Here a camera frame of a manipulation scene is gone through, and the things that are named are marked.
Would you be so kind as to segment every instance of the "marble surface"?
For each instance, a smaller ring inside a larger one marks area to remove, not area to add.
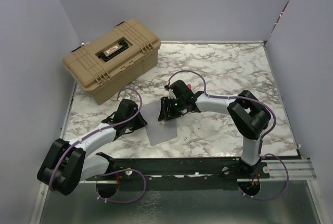
[[[296,145],[281,104],[264,48],[261,44],[162,44],[156,67],[129,86],[139,91],[144,104],[167,96],[163,86],[174,72],[191,69],[207,81],[210,94],[238,94],[246,89],[271,106],[277,126],[264,138],[262,153],[296,155]],[[200,78],[181,73],[194,92],[203,89]],[[81,136],[95,128],[118,108],[116,96],[102,105],[76,87],[65,140]],[[151,146],[146,130],[139,129],[101,147],[115,158],[217,157],[240,156],[242,136],[230,116],[217,113],[188,113],[178,119],[177,138]]]

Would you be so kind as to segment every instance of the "gray wall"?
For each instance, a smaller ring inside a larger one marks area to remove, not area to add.
[[[267,40],[287,0],[60,0],[89,42],[137,18],[162,40]]]
[[[59,137],[79,39],[59,0],[0,0],[0,222],[28,223],[36,174]]]
[[[333,0],[291,0],[267,44],[301,151],[311,157],[333,221]]]

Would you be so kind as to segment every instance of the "screw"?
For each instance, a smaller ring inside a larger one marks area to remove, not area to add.
[[[227,167],[222,168],[222,172],[223,172],[223,174],[228,175],[229,174],[229,168],[227,168]]]

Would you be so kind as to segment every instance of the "tan toolbox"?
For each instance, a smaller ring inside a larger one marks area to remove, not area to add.
[[[82,89],[102,104],[156,66],[160,46],[157,36],[131,19],[73,50],[62,63]]]

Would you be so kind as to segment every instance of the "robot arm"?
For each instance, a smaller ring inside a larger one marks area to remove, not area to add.
[[[243,135],[243,152],[241,159],[249,166],[260,160],[261,134],[267,128],[271,114],[265,107],[242,99],[211,98],[203,92],[193,93],[182,81],[178,80],[169,86],[168,97],[161,99],[159,121],[178,118],[187,112],[216,112],[230,115]],[[251,92],[243,91],[239,95],[258,100]]]
[[[63,155],[73,143],[80,141],[66,156],[56,171],[52,186],[55,190],[64,195],[70,194],[81,180],[105,173],[111,166],[111,157],[97,153],[95,156],[86,159],[91,153],[107,143],[111,143],[124,134],[129,134],[147,125],[139,113],[127,123],[111,128],[110,125],[123,122],[133,116],[138,110],[134,101],[123,99],[116,112],[102,121],[94,130],[79,138],[70,141],[57,139],[49,149],[37,178],[49,185],[51,175]]]

